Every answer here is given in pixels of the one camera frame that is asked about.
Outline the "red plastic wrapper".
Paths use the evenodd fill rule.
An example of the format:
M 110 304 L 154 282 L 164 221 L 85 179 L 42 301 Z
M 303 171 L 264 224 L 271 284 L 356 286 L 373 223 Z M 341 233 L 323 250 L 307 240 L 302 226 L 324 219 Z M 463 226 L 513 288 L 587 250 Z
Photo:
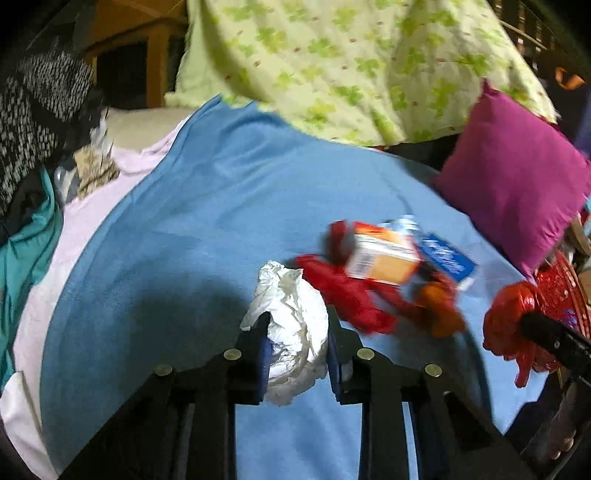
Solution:
M 521 333 L 521 317 L 544 313 L 544 309 L 545 301 L 538 287 L 522 281 L 501 289 L 484 317 L 483 347 L 505 361 L 517 362 L 517 388 L 527 386 L 531 371 L 552 373 L 559 368 L 551 354 Z

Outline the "white tissue paper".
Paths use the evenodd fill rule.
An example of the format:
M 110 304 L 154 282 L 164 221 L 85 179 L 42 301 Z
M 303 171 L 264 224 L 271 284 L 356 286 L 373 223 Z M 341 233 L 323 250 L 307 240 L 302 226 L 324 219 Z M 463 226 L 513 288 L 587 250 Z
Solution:
M 249 331 L 264 313 L 270 314 L 266 337 L 273 348 L 264 399 L 287 406 L 327 375 L 328 309 L 303 270 L 269 261 L 259 269 L 240 329 Z

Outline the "red plastic bag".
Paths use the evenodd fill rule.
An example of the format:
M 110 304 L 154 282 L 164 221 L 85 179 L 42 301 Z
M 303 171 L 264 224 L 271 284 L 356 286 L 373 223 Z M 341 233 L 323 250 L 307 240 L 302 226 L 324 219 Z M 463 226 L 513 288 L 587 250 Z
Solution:
M 433 271 L 428 281 L 406 300 L 400 288 L 374 279 L 355 279 L 346 275 L 349 254 L 346 234 L 352 232 L 346 221 L 329 225 L 329 259 L 301 255 L 295 265 L 304 280 L 321 292 L 325 303 L 335 307 L 339 317 L 363 333 L 388 334 L 400 317 L 412 321 L 434 338 L 446 338 L 466 330 L 466 321 L 457 308 L 457 287 L 445 274 Z

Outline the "orange medicine box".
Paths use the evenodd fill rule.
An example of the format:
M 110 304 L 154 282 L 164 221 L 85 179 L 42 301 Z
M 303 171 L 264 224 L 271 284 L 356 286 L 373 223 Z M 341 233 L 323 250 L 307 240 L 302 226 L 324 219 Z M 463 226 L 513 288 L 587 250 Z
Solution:
M 346 252 L 346 275 L 390 285 L 406 283 L 421 264 L 411 234 L 363 222 L 353 222 Z

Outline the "blue toothpaste box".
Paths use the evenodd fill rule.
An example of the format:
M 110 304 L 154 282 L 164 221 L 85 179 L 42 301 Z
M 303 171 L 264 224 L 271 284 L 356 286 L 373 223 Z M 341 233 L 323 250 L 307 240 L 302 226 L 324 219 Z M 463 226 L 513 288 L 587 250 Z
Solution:
M 478 265 L 448 241 L 434 233 L 424 234 L 418 248 L 426 264 L 446 275 L 459 290 L 465 291 L 474 283 Z

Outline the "red mesh basket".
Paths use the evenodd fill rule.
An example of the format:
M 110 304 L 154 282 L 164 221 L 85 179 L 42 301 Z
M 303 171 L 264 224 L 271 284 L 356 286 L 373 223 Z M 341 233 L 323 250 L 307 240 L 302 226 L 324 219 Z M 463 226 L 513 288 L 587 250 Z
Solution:
M 546 314 L 590 339 L 590 310 L 586 294 L 568 259 L 555 251 L 537 270 L 535 281 L 546 302 Z

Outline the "blue blanket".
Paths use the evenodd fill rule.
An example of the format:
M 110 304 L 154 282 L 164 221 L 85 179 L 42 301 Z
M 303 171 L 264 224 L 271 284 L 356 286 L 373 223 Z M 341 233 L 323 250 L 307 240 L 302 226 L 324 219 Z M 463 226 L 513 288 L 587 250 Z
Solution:
M 441 365 L 508 429 L 546 378 L 517 388 L 516 364 L 483 348 L 482 322 L 521 276 L 435 193 L 434 176 L 412 160 L 304 135 L 255 105 L 209 101 L 111 211 L 62 290 L 39 395 L 54 467 L 64 470 L 156 366 L 198 367 L 235 344 L 259 269 L 322 252 L 339 220 L 411 215 L 476 262 L 458 301 L 466 333 L 437 340 L 401 321 L 363 344 L 401 366 Z

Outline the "magenta pillow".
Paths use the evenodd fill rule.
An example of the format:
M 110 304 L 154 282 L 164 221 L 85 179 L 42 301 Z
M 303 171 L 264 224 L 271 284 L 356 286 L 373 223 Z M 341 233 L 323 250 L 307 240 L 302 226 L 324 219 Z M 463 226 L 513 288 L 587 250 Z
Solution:
M 435 190 L 525 276 L 590 194 L 590 162 L 554 126 L 482 83 Z

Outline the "teal garment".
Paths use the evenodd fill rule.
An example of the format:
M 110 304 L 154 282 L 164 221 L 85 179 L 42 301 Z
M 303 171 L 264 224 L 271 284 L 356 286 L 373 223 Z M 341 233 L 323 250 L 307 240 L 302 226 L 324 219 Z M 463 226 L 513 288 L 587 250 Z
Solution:
M 63 228 L 63 215 L 47 170 L 39 179 L 45 198 L 32 220 L 1 247 L 1 389 L 15 373 L 12 346 L 29 292 L 46 275 Z

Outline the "pink bed sheet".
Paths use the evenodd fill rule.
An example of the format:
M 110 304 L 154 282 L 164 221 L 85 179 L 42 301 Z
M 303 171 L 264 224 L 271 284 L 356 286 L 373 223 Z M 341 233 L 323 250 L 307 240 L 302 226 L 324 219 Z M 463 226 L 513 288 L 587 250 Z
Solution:
M 148 175 L 169 151 L 179 129 L 193 113 L 186 108 L 111 109 L 107 133 L 118 177 L 83 199 L 65 206 L 64 226 L 42 281 L 27 298 L 13 344 L 16 372 L 1 395 L 1 420 L 8 449 L 34 479 L 55 479 L 42 439 L 40 376 L 49 323 L 62 289 L 86 244 L 116 204 Z

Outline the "green floral quilt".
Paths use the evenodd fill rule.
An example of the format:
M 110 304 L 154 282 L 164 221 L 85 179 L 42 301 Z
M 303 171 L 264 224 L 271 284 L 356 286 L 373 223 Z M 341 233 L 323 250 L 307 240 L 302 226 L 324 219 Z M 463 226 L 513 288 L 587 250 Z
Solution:
M 363 146 L 461 132 L 484 83 L 555 108 L 485 1 L 190 1 L 169 107 L 256 101 L 304 133 Z

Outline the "black white patterned cloth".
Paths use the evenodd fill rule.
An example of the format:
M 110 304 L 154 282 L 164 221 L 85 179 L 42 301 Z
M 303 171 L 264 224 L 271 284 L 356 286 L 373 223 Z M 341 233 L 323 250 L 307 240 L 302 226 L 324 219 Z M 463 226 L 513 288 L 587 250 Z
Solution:
M 1 82 L 1 213 L 22 180 L 66 141 L 92 88 L 92 70 L 52 49 L 20 60 Z

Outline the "wooden nightstand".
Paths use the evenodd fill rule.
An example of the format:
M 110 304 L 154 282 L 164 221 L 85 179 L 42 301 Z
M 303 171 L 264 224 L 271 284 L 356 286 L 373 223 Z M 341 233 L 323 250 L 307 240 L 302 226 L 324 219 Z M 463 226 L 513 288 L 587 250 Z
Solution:
M 181 0 L 96 2 L 83 56 L 107 101 L 129 109 L 162 107 L 187 26 Z

